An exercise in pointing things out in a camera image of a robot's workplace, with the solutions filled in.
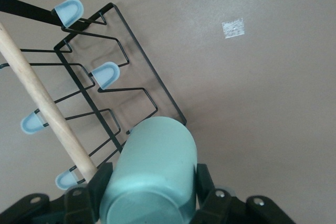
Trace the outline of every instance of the white sticker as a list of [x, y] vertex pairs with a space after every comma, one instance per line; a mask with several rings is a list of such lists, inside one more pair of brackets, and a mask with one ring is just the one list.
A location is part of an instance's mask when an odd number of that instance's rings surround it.
[[223, 22], [222, 26], [226, 39], [245, 34], [243, 18]]

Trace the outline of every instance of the screw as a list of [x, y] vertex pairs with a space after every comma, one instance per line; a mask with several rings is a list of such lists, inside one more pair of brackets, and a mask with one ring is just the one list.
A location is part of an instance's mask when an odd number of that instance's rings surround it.
[[259, 206], [263, 206], [265, 204], [265, 202], [260, 199], [260, 198], [254, 198], [253, 199], [253, 202], [256, 204], [256, 205], [259, 205]]
[[34, 198], [32, 198], [31, 200], [30, 200], [30, 203], [31, 204], [34, 204], [34, 203], [38, 203], [39, 201], [41, 200], [41, 197], [34, 197]]
[[222, 190], [217, 190], [216, 191], [216, 196], [219, 197], [219, 198], [224, 198], [225, 193]]
[[73, 196], [78, 196], [78, 195], [81, 195], [82, 194], [82, 191], [81, 190], [75, 190], [73, 191], [72, 195]]

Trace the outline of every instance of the black metal rack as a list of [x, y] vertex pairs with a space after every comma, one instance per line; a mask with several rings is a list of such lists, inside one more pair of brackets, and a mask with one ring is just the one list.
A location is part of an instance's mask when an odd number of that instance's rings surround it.
[[[92, 156], [93, 154], [95, 154], [98, 150], [100, 150], [101, 148], [103, 148], [105, 145], [107, 145], [110, 141], [114, 144], [114, 146], [116, 147], [116, 150], [113, 151], [108, 157], [106, 157], [104, 159], [103, 162], [101, 162], [98, 165], [98, 168], [106, 163], [114, 154], [116, 154], [117, 152], [121, 152], [122, 148], [125, 144], [122, 143], [117, 139], [117, 135], [121, 132], [121, 128], [120, 128], [120, 124], [117, 121], [117, 117], [114, 115], [114, 113], [112, 112], [112, 110], [110, 108], [106, 108], [103, 110], [98, 109], [97, 105], [95, 104], [95, 102], [93, 101], [92, 97], [89, 95], [88, 90], [91, 89], [92, 87], [94, 87], [96, 85], [94, 79], [92, 78], [92, 74], [89, 73], [82, 64], [80, 63], [69, 63], [67, 58], [65, 57], [65, 54], [70, 54], [73, 52], [72, 47], [70, 45], [71, 40], [73, 40], [76, 36], [91, 36], [91, 37], [98, 37], [98, 38], [104, 38], [104, 39], [110, 39], [110, 40], [114, 40], [116, 41], [116, 43], [118, 44], [124, 58], [125, 58], [125, 63], [122, 63], [120, 65], [118, 65], [119, 67], [123, 67], [126, 66], [130, 63], [130, 59], [128, 57], [128, 55], [126, 54], [123, 46], [121, 45], [120, 41], [117, 38], [114, 37], [110, 37], [110, 36], [106, 36], [106, 35], [99, 35], [99, 34], [93, 34], [93, 33], [88, 33], [84, 30], [86, 30], [90, 24], [94, 23], [94, 24], [99, 24], [99, 25], [106, 25], [106, 19], [104, 17], [104, 15], [111, 9], [114, 9], [115, 12], [117, 13], [118, 17], [120, 18], [120, 20], [122, 21], [123, 25], [125, 26], [126, 30], [128, 31], [129, 36], [132, 38], [132, 40], [134, 41], [134, 43], [136, 44], [138, 50], [140, 51], [141, 55], [143, 56], [144, 60], [146, 61], [146, 63], [148, 64], [148, 66], [150, 67], [151, 71], [153, 72], [155, 78], [157, 79], [157, 81], [159, 82], [161, 88], [164, 90], [165, 94], [167, 95], [167, 97], [169, 98], [171, 104], [174, 106], [175, 110], [177, 111], [179, 118], [180, 118], [180, 122], [183, 123], [184, 125], [186, 125], [186, 118], [183, 115], [181, 109], [179, 108], [179, 106], [176, 104], [175, 100], [173, 99], [173, 97], [171, 96], [171, 94], [169, 93], [167, 87], [165, 86], [165, 84], [163, 83], [162, 79], [160, 78], [158, 72], [155, 70], [154, 66], [152, 65], [151, 61], [149, 60], [148, 56], [146, 55], [146, 53], [144, 52], [143, 48], [141, 47], [140, 43], [138, 42], [138, 40], [136, 39], [134, 33], [132, 32], [131, 28], [129, 27], [129, 25], [127, 24], [126, 20], [124, 19], [124, 17], [122, 16], [120, 10], [118, 9], [118, 7], [113, 4], [113, 3], [108, 3], [106, 6], [104, 6], [102, 9], [98, 10], [96, 13], [94, 13], [89, 19], [80, 19], [79, 21], [75, 22], [72, 26], [70, 26], [69, 28], [66, 28], [63, 26], [63, 24], [60, 22], [59, 18], [57, 17], [56, 13], [54, 12], [54, 10], [52, 11], [48, 11], [48, 10], [44, 10], [40, 7], [36, 7], [18, 0], [0, 0], [0, 11], [3, 12], [7, 12], [10, 14], [14, 14], [14, 15], [18, 15], [18, 16], [22, 16], [25, 18], [29, 18], [29, 19], [34, 19], [40, 22], [45, 22], [45, 23], [49, 23], [52, 25], [56, 25], [56, 26], [60, 26], [61, 29], [64, 32], [69, 33], [68, 36], [66, 36], [63, 40], [61, 40], [55, 47], [53, 50], [40, 50], [40, 49], [21, 49], [22, 52], [51, 52], [51, 53], [55, 53], [59, 60], [61, 61], [61, 63], [31, 63], [32, 66], [64, 66], [65, 69], [67, 70], [67, 72], [69, 73], [69, 75], [71, 76], [72, 80], [75, 82], [76, 86], [78, 87], [78, 91], [73, 92], [65, 97], [62, 97], [58, 100], [55, 100], [55, 103], [61, 102], [66, 100], [67, 98], [70, 98], [74, 95], [77, 94], [82, 94], [83, 97], [85, 98], [85, 100], [87, 101], [88, 105], [91, 107], [91, 111], [84, 113], [84, 114], [80, 114], [80, 115], [74, 115], [74, 116], [70, 116], [68, 118], [66, 118], [67, 120], [71, 120], [71, 119], [75, 119], [75, 118], [79, 118], [82, 116], [87, 116], [87, 115], [92, 115], [94, 114], [97, 119], [99, 120], [100, 124], [103, 126], [104, 130], [106, 131], [107, 135], [108, 135], [108, 139], [106, 141], [104, 141], [101, 145], [99, 145], [97, 148], [95, 148], [89, 155]], [[0, 69], [4, 68], [4, 67], [8, 67], [9, 65], [7, 63], [1, 64], [0, 65]], [[73, 66], [78, 66], [81, 68], [81, 70], [85, 73], [85, 75], [90, 79], [91, 85], [84, 87], [84, 85], [82, 84], [82, 82], [80, 81], [79, 77], [76, 75], [76, 73], [73, 70]], [[146, 90], [144, 87], [135, 87], [135, 88], [119, 88], [119, 89], [105, 89], [102, 90], [101, 88], [99, 88], [97, 91], [98, 93], [107, 93], [107, 92], [126, 92], [126, 91], [131, 91], [131, 90], [142, 90], [145, 95], [147, 96], [147, 98], [150, 100], [150, 102], [152, 103], [154, 110], [153, 112], [151, 112], [148, 116], [146, 116], [144, 119], [147, 119], [151, 116], [153, 116], [158, 110], [158, 106], [156, 105], [155, 101], [153, 100], [153, 98], [150, 96], [148, 90]], [[113, 132], [111, 127], [107, 124], [106, 119], [104, 118], [104, 116], [102, 115], [102, 113], [104, 112], [109, 112], [109, 114], [111, 115], [114, 123], [116, 124], [118, 131], [117, 132]], [[76, 169], [76, 166], [73, 166], [69, 169], [70, 172], [72, 172], [73, 170]], [[78, 181], [77, 183], [80, 184], [82, 182], [84, 182], [85, 180], [82, 179], [80, 181]]]

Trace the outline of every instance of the gray floor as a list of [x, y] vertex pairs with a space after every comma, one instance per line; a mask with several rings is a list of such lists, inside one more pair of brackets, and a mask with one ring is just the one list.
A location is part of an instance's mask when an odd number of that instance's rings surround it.
[[[52, 9], [64, 0], [22, 1]], [[215, 184], [232, 187], [242, 200], [266, 195], [297, 223], [335, 223], [336, 0], [81, 1], [84, 17], [108, 2], [118, 5], [185, 113], [198, 161]], [[9, 14], [0, 18], [21, 48], [50, 49], [65, 35]], [[245, 34], [226, 39], [222, 22], [237, 18]], [[133, 65], [141, 64], [134, 55]], [[62, 69], [37, 71], [55, 97], [75, 89]], [[136, 79], [151, 87], [147, 74], [138, 69]], [[50, 129], [20, 131], [35, 106], [10, 69], [0, 77], [0, 210], [33, 192], [56, 198], [55, 176], [71, 160]], [[152, 90], [169, 114], [160, 91]], [[65, 113], [86, 109], [74, 99], [61, 105]], [[132, 125], [123, 118], [127, 108], [114, 104], [125, 127]], [[87, 150], [92, 139], [106, 137], [94, 118], [71, 126]]]

